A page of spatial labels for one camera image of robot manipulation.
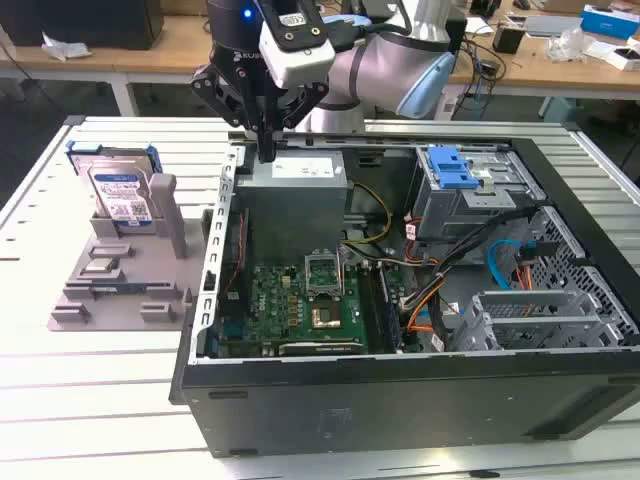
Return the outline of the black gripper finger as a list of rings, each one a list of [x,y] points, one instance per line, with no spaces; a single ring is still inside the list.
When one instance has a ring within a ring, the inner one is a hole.
[[[266,110],[266,162],[275,159],[278,142],[285,129],[294,129],[328,94],[327,83],[311,83],[299,87],[296,95],[281,106],[280,97],[267,102]]]
[[[190,81],[191,89],[227,124],[243,127],[252,134],[258,159],[266,163],[267,130],[248,72],[243,67],[237,67],[231,73],[236,84],[225,83],[216,66],[208,64],[194,73]]]

